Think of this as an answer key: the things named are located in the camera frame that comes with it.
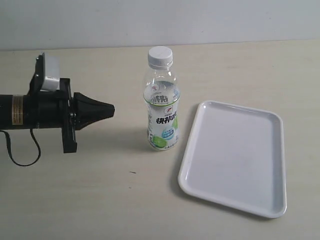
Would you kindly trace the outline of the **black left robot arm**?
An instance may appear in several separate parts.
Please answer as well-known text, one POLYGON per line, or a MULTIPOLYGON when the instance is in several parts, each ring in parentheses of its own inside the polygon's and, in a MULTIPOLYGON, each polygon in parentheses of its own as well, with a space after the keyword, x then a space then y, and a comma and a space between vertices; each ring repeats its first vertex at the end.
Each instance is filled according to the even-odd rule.
POLYGON ((71 91, 59 60, 40 54, 26 95, 0 96, 1 130, 61 129, 64 153, 77 151, 76 131, 112 118, 115 106, 71 91))

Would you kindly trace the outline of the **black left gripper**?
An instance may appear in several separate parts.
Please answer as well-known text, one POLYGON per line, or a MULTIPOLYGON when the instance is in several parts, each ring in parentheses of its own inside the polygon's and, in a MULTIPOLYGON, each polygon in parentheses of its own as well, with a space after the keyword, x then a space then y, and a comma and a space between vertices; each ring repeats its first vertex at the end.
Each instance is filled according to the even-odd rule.
POLYGON ((41 90, 43 81, 42 53, 36 58, 27 93, 30 126, 32 129, 61 129, 64 153, 77 151, 76 131, 114 116, 113 104, 94 100, 80 92, 75 92, 72 97, 69 78, 60 77, 59 90, 56 91, 41 90))

